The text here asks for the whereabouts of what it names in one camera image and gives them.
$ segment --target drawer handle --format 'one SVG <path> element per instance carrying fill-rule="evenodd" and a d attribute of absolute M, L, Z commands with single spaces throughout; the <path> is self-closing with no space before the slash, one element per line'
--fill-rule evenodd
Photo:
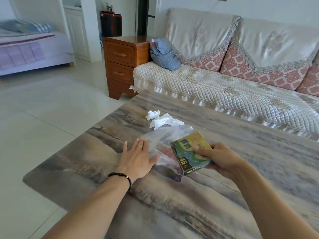
<path fill-rule="evenodd" d="M 120 73 L 120 72 L 117 72 L 117 71 L 114 71 L 113 73 L 114 73 L 115 75 L 118 75 L 118 76 L 125 76 L 124 73 Z"/>
<path fill-rule="evenodd" d="M 125 57 L 126 55 L 123 53 L 113 52 L 114 55 Z"/>

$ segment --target crumpled tissue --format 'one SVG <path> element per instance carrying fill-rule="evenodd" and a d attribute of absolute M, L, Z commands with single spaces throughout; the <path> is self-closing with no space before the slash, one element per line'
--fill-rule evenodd
<path fill-rule="evenodd" d="M 182 122 L 178 119 L 175 119 L 175 118 L 171 117 L 170 114 L 166 113 L 162 117 L 157 117 L 154 120 L 152 120 L 152 122 L 150 124 L 150 128 L 153 127 L 154 130 L 156 130 L 164 124 L 168 124 L 171 126 L 185 125 L 184 122 Z"/>
<path fill-rule="evenodd" d="M 157 118 L 159 115 L 160 115 L 160 111 L 154 112 L 154 111 L 150 110 L 147 113 L 147 116 L 145 118 L 147 118 L 147 120 L 149 121 L 149 120 L 152 120 L 154 118 Z"/>

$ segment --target marble pattern table top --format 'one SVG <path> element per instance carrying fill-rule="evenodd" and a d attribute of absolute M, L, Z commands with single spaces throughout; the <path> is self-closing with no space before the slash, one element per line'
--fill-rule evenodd
<path fill-rule="evenodd" d="M 319 231 L 319 143 L 198 105 L 143 91 L 26 174 L 23 181 L 66 210 L 105 181 L 124 141 L 148 133 L 149 110 L 192 125 L 254 165 Z M 108 235 L 132 238 L 261 238 L 236 185 L 209 169 L 179 176 L 156 166 L 125 196 Z"/>

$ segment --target clear plastic bag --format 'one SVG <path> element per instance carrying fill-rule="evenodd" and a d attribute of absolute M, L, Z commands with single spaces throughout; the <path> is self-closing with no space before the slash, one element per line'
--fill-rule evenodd
<path fill-rule="evenodd" d="M 142 136 L 148 140 L 150 157 L 159 155 L 156 165 L 162 165 L 181 173 L 179 163 L 170 143 L 194 132 L 190 125 L 161 127 Z"/>

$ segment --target black beaded bracelet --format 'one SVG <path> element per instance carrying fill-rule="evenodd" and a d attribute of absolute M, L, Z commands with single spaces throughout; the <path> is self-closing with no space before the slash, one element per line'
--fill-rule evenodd
<path fill-rule="evenodd" d="M 124 173 L 116 173 L 116 172 L 113 172 L 113 173 L 110 173 L 110 174 L 107 176 L 107 178 L 109 178 L 109 177 L 111 177 L 111 176 L 113 176 L 113 175 L 117 175 L 117 176 L 121 176 L 121 177 L 127 178 L 127 179 L 129 180 L 129 182 L 130 182 L 129 190 L 131 189 L 131 187 L 132 187 L 132 181 L 131 181 L 130 177 L 128 177 L 128 176 L 127 176 L 126 174 L 124 174 Z"/>

